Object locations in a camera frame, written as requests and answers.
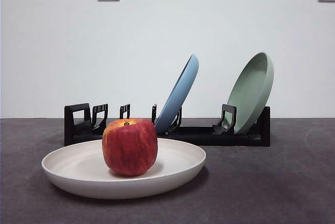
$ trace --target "red apple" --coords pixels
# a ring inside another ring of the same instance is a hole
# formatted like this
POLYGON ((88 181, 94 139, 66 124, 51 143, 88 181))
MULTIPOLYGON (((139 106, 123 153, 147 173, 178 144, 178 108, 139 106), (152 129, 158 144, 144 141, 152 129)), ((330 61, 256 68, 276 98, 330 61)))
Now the red apple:
POLYGON ((158 145, 153 123, 147 119, 119 119, 103 133, 103 154, 114 172, 135 176, 146 172, 156 161, 158 145))

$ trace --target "white wall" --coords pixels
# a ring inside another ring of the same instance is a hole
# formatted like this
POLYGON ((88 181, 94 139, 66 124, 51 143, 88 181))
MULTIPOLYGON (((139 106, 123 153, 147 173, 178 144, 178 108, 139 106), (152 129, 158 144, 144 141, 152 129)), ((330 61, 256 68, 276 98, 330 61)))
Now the white wall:
POLYGON ((162 109, 191 53, 184 117, 219 117, 244 65, 267 52, 272 117, 335 117, 335 3, 317 0, 2 0, 1 117, 64 105, 162 109))

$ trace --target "plate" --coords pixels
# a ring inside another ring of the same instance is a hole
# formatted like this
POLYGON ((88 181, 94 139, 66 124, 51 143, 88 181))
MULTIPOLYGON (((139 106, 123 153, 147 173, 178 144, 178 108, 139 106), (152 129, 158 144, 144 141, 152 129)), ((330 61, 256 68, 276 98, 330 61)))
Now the plate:
MULTIPOLYGON (((235 134, 246 134, 262 113, 273 83, 273 63, 264 52, 255 55, 238 77, 227 104, 236 106, 235 134)), ((226 113, 222 123, 227 127, 231 114, 226 113)))
POLYGON ((155 127, 158 134, 165 132, 178 114, 179 109, 182 107, 187 94, 193 85, 198 69, 198 58, 196 55, 192 54, 157 118, 155 127))
POLYGON ((102 141, 70 145, 45 156, 42 167, 57 187, 80 196, 100 199, 139 198, 173 190, 201 170, 206 153, 186 142, 158 139, 154 165, 136 177, 117 175, 105 164, 102 141))

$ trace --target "white plate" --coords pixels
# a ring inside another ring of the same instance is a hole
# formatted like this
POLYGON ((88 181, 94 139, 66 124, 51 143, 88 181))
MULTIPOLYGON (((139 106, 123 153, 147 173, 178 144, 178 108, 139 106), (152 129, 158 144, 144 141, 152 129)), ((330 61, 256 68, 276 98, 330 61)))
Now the white plate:
POLYGON ((201 170, 206 153, 200 147, 171 139, 158 139, 155 164, 136 177, 117 175, 105 164, 102 141, 63 147, 42 160, 48 179, 73 194, 101 199, 139 198, 173 190, 201 170))

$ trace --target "dark gray carpet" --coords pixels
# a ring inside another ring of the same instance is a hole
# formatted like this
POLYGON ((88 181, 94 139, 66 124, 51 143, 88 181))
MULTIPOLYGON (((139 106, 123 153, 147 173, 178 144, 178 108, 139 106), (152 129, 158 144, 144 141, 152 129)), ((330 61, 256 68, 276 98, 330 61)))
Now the dark gray carpet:
POLYGON ((42 171, 63 145, 62 119, 3 119, 1 223, 335 223, 335 119, 271 123, 271 147, 203 147, 205 167, 176 190, 97 200, 58 189, 42 171))

